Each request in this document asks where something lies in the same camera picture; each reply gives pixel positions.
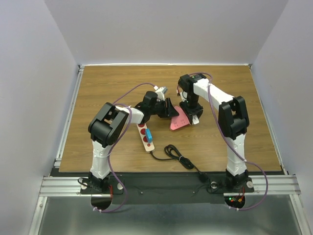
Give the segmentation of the pink triangular power socket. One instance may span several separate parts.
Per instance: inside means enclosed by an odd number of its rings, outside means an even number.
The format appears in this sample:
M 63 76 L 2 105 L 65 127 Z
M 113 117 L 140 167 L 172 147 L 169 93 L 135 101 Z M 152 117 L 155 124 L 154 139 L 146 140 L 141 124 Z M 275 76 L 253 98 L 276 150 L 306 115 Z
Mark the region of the pink triangular power socket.
M 176 131 L 182 127 L 189 126 L 190 121 L 180 106 L 175 106 L 174 109 L 178 112 L 178 116 L 171 118 L 170 130 Z

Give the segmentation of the blue plug adapter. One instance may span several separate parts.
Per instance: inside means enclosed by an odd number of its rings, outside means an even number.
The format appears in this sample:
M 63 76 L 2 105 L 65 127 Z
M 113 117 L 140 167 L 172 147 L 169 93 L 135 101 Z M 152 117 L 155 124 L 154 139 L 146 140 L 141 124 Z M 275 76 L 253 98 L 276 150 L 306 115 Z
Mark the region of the blue plug adapter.
M 150 129 L 145 129 L 145 137 L 144 137 L 144 140 L 145 142 L 147 143 L 152 143 L 153 141 L 153 137 L 152 137 L 152 134 L 151 134 L 151 131 Z

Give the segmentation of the white red power strip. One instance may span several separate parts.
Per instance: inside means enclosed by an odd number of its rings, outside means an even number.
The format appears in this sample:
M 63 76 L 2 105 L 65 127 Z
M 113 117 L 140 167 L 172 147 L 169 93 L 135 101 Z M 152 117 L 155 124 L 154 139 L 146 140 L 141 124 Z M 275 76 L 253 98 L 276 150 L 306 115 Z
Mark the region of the white red power strip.
M 147 127 L 146 124 L 138 124 L 137 128 L 138 128 L 140 139 L 142 140 L 145 151 L 146 152 L 154 151 L 155 146 L 153 144 L 153 137 L 152 137 L 150 129 Z

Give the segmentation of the white charger block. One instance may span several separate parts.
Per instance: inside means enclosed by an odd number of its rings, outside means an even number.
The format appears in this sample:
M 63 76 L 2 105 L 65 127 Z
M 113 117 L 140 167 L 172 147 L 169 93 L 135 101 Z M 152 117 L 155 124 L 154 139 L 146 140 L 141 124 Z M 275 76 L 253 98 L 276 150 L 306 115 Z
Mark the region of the white charger block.
M 196 124 L 199 123 L 199 119 L 198 119 L 198 117 L 197 117 L 196 115 L 193 116 L 192 121 L 193 121 L 193 124 L 194 124 L 194 125 L 196 125 Z

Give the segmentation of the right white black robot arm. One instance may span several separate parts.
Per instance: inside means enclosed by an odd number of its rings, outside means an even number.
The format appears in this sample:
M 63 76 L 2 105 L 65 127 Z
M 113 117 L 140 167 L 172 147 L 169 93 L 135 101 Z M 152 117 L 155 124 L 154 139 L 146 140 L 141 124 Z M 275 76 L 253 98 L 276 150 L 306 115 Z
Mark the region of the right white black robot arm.
M 190 124 L 196 124 L 203 114 L 199 104 L 202 97 L 209 102 L 217 127 L 227 145 L 225 185 L 236 191 L 248 179 L 245 159 L 245 137 L 249 118 L 245 99 L 225 93 L 212 84 L 206 73 L 186 74 L 179 78 L 178 88 L 182 99 L 180 107 Z

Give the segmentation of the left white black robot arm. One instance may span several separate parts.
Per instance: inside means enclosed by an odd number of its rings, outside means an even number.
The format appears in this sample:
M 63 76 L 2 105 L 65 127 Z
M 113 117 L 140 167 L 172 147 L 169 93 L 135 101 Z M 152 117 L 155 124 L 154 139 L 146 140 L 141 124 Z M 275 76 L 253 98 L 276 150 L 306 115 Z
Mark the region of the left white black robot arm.
M 150 117 L 173 118 L 179 115 L 170 98 L 160 98 L 159 94 L 148 91 L 135 107 L 121 108 L 105 103 L 88 126 L 92 140 L 93 158 L 88 175 L 89 187 L 98 193 L 109 188 L 109 156 L 112 148 L 120 140 L 122 131 L 130 124 L 145 124 Z

